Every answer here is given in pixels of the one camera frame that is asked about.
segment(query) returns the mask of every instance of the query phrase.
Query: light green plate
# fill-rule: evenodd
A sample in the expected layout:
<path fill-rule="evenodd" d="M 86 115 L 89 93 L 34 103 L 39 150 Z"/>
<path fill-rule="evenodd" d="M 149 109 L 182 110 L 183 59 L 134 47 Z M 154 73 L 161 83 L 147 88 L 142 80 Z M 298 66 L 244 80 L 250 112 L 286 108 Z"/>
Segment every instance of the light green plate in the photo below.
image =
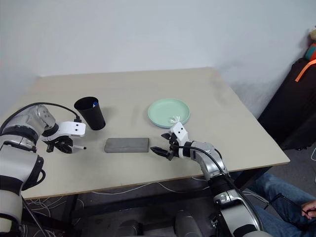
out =
<path fill-rule="evenodd" d="M 153 102 L 148 108 L 148 117 L 153 124 L 162 128 L 171 128 L 170 122 L 174 116 L 180 117 L 180 122 L 185 124 L 190 117 L 190 109 L 186 103 L 176 99 L 161 99 Z"/>

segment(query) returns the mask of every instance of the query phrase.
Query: table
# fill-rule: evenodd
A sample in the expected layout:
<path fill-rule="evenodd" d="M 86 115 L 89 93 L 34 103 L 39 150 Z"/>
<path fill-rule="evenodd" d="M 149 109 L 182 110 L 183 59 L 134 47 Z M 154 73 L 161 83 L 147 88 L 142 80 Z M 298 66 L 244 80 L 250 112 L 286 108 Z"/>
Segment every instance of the table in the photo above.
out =
<path fill-rule="evenodd" d="M 190 159 L 172 161 L 149 153 L 108 154 L 104 145 L 110 137 L 149 137 L 150 146 L 167 149 L 160 135 L 167 130 L 153 125 L 147 109 L 161 98 L 176 98 L 191 110 L 185 128 L 190 140 L 209 142 L 217 148 L 229 171 L 251 170 L 248 178 L 268 167 L 289 162 L 274 140 L 237 95 L 212 68 L 166 71 L 100 73 L 38 78 L 2 120 L 23 105 L 51 102 L 73 108 L 84 96 L 99 99 L 106 126 L 74 139 L 87 150 L 64 154 L 46 153 L 38 142 L 47 175 L 38 186 L 23 191 L 25 198 L 54 197 L 132 186 L 201 175 Z M 72 121 L 73 114 L 48 106 L 56 120 Z"/>

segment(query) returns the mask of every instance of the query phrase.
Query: orange strap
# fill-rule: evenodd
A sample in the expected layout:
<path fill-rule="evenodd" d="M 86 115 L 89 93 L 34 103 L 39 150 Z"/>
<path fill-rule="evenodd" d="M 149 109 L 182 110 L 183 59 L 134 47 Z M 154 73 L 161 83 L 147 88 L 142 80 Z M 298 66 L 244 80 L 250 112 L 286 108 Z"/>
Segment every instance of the orange strap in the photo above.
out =
<path fill-rule="evenodd" d="M 309 62 L 308 64 L 306 64 L 306 66 L 302 69 L 302 71 L 299 73 L 299 75 L 297 76 L 297 78 L 295 79 L 296 82 L 298 82 L 302 75 L 304 74 L 304 72 L 307 70 L 307 68 L 310 67 L 310 65 L 316 64 L 316 59 L 312 60 L 311 62 Z"/>

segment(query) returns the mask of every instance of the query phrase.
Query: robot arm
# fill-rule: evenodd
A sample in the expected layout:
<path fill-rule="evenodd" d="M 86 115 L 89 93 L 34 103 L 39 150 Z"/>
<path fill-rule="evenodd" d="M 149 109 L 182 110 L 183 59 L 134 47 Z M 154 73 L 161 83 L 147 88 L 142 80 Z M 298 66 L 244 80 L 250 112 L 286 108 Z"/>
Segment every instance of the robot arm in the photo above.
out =
<path fill-rule="evenodd" d="M 256 211 L 235 187 L 220 153 L 211 144 L 190 142 L 188 133 L 180 122 L 162 137 L 169 140 L 170 150 L 151 147 L 154 153 L 168 160 L 172 160 L 174 156 L 189 157 L 199 163 L 218 209 L 212 220 L 214 227 L 219 228 L 224 236 L 228 237 L 269 236 L 262 232 L 263 227 Z"/>
<path fill-rule="evenodd" d="M 1 127 L 0 134 L 0 234 L 19 233 L 22 215 L 21 191 L 39 184 L 45 178 L 44 160 L 36 152 L 38 139 L 48 144 L 47 151 L 57 147 L 72 152 L 69 136 L 83 136 L 81 122 L 56 123 L 44 105 L 31 106 Z"/>

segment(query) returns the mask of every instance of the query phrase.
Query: table leg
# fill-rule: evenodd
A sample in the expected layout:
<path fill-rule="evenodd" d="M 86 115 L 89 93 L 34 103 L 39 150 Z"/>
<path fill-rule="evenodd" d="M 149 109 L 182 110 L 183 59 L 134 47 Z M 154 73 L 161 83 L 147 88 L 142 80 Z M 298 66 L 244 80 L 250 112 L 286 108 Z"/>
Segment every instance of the table leg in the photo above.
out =
<path fill-rule="evenodd" d="M 63 221 L 56 220 L 54 218 L 41 215 L 39 213 L 33 212 L 34 215 L 38 218 L 40 224 L 44 227 L 44 229 L 49 228 L 53 230 L 61 230 L 61 231 L 71 231 L 73 229 L 73 225 L 70 223 L 66 223 Z M 31 217 L 31 215 L 28 213 L 26 209 L 23 209 L 22 211 L 22 223 L 29 224 L 36 226 L 35 221 Z"/>
<path fill-rule="evenodd" d="M 235 185 L 240 190 L 244 190 L 248 186 L 250 186 L 257 178 L 267 172 L 271 167 L 272 166 L 244 170 L 241 175 L 236 178 Z"/>
<path fill-rule="evenodd" d="M 78 194 L 67 196 L 65 209 L 63 212 L 63 216 L 61 218 L 62 221 L 71 224 L 72 212 L 76 207 L 77 199 L 78 199 Z"/>
<path fill-rule="evenodd" d="M 212 193 L 209 189 L 205 189 L 189 193 L 167 193 L 149 197 L 139 197 L 130 200 L 98 204 L 93 206 L 87 206 L 84 209 L 74 210 L 72 212 L 72 218 L 102 215 L 104 213 L 128 210 L 137 207 L 160 205 L 167 202 L 176 202 L 186 199 L 202 197 L 212 197 Z"/>

